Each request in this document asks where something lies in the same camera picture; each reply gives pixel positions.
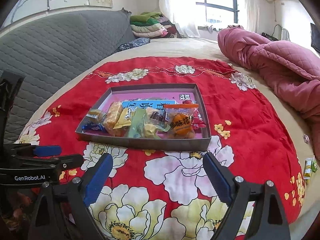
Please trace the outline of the small gold cake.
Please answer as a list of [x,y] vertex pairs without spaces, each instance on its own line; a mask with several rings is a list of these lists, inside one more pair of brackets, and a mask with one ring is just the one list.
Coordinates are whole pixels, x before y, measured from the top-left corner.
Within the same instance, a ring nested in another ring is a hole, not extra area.
[[103,122],[105,115],[106,114],[104,111],[101,111],[99,109],[90,109],[86,114],[86,117],[90,122],[98,124]]

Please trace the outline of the red Alpenliebe candy pack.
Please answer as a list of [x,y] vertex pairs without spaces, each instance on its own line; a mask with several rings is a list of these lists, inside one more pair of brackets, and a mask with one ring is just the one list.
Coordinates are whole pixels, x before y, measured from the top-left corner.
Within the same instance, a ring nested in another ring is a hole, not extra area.
[[191,124],[193,130],[206,128],[206,124],[205,124],[197,107],[196,107],[195,111],[193,112],[193,114],[189,116],[189,121],[187,121],[186,118],[183,118],[183,123],[184,124],[186,124],[186,123]]

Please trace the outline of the rice cracker snack pack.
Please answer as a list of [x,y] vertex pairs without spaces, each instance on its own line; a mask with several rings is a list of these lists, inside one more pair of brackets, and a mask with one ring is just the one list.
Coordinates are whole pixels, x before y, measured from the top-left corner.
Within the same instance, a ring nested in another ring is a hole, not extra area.
[[119,129],[114,129],[114,127],[119,120],[122,111],[122,103],[120,101],[115,101],[111,103],[105,115],[103,126],[112,136],[119,137],[121,135],[121,131]]

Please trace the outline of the yellow pastry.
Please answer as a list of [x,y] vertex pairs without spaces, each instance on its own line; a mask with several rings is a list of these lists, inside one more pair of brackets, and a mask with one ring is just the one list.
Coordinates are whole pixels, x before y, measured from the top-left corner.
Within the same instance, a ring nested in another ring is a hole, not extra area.
[[161,139],[161,137],[157,134],[160,132],[168,132],[170,130],[170,126],[168,124],[164,125],[164,127],[155,125],[151,122],[144,122],[143,127],[143,136],[147,139]]

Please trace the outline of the orange peanut snack bag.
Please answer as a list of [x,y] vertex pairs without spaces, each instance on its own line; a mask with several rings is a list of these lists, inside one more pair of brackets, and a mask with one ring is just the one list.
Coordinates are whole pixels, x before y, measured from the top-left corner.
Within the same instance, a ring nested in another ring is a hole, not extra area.
[[193,113],[198,109],[198,104],[173,104],[164,105],[166,120],[170,129],[169,139],[194,139],[195,132],[192,127]]

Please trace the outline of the dark brown candy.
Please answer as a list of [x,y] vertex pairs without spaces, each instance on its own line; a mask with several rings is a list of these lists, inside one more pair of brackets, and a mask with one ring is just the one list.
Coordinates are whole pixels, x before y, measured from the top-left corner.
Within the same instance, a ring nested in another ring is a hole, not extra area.
[[151,112],[149,116],[150,123],[157,126],[165,125],[165,111],[163,109],[156,109]]

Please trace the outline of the blue biscuit packet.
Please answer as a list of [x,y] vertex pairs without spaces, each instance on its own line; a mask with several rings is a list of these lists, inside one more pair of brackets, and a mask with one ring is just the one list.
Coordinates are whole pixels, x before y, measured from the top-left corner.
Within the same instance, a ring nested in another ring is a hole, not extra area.
[[89,121],[85,125],[82,126],[83,131],[99,131],[99,132],[106,132],[105,127],[101,123],[94,123]]

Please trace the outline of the yellow Alpenliebe candy pack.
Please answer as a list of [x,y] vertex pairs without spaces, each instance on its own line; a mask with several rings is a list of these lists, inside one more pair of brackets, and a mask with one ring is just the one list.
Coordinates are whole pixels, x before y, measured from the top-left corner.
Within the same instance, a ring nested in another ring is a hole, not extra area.
[[124,108],[113,129],[121,129],[123,127],[131,126],[135,111],[136,109],[134,107]]

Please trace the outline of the red floral cloth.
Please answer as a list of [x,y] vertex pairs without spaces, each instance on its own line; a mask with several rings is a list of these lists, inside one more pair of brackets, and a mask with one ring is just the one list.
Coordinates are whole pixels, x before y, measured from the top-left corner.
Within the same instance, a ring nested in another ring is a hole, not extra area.
[[[79,122],[108,89],[158,83],[199,87],[210,128],[204,150],[157,151],[146,145],[137,150],[78,139]],[[138,57],[105,63],[28,125],[18,143],[59,145],[64,155],[81,153],[83,165],[63,171],[63,183],[83,175],[102,154],[112,155],[111,174],[89,208],[108,239],[212,237],[227,206],[203,168],[208,152],[247,181],[272,180],[289,223],[297,220],[305,197],[295,147],[274,107],[247,76],[221,61]]]

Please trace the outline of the grey shallow box tray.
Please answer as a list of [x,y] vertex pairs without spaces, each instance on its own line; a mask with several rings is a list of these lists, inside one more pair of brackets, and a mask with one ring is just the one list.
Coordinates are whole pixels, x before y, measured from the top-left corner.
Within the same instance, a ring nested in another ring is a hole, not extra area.
[[194,139],[169,139],[168,132],[157,134],[161,139],[128,138],[130,126],[119,129],[121,135],[115,137],[106,132],[83,131],[82,126],[89,122],[86,114],[76,129],[79,139],[99,142],[127,148],[140,148],[143,150],[163,150],[174,152],[206,151],[211,141],[210,125],[205,105],[196,84],[191,83],[164,83],[148,85],[119,86],[109,88],[103,96],[90,108],[99,109],[107,113],[112,102],[120,101],[123,109],[126,107],[142,108],[146,110],[144,122],[150,122],[149,116],[156,109],[164,109],[164,105],[198,104],[198,110],[206,124],[206,128],[194,130]]

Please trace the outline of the small yellow green packet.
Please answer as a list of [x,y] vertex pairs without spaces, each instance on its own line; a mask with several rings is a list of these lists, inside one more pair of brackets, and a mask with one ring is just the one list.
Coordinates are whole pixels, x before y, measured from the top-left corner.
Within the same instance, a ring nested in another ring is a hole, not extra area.
[[306,158],[305,166],[303,171],[303,179],[309,180],[313,173],[316,173],[318,169],[317,161],[315,157],[313,158]]

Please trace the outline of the pink quilted blanket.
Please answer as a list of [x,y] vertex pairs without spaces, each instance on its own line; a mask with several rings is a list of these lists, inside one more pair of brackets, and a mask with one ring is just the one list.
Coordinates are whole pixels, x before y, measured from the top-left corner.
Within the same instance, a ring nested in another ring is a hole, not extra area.
[[256,71],[274,94],[305,119],[319,157],[319,57],[289,41],[270,41],[242,28],[226,28],[217,35],[223,55]]

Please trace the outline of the blue patterned cushion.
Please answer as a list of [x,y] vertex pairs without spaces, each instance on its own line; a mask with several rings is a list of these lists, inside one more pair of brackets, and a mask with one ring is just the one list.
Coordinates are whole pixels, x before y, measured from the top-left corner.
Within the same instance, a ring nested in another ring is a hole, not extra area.
[[144,46],[144,45],[149,44],[149,43],[150,43],[150,39],[149,38],[140,37],[140,38],[137,38],[137,39],[135,39],[133,41],[121,44],[118,47],[117,51],[125,51],[125,50],[128,50],[128,49],[141,47],[141,46]]

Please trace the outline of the stack of folded clothes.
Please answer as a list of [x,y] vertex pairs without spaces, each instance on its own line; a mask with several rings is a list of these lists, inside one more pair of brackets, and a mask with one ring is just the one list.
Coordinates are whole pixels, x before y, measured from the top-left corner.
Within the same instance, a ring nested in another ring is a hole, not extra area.
[[144,12],[130,16],[130,25],[135,37],[175,38],[178,31],[175,25],[161,12]]

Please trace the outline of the dark television screen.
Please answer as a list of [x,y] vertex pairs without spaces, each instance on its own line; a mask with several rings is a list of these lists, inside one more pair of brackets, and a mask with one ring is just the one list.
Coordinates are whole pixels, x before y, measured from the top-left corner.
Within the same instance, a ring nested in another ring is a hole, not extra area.
[[313,23],[311,25],[311,47],[320,54],[320,32],[317,26]]

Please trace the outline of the white sheer curtain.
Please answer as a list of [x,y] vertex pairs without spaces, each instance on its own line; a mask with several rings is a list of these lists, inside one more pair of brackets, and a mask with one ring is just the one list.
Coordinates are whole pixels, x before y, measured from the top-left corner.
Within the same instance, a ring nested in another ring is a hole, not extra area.
[[199,29],[196,0],[159,0],[161,13],[173,23],[183,38],[203,38]]

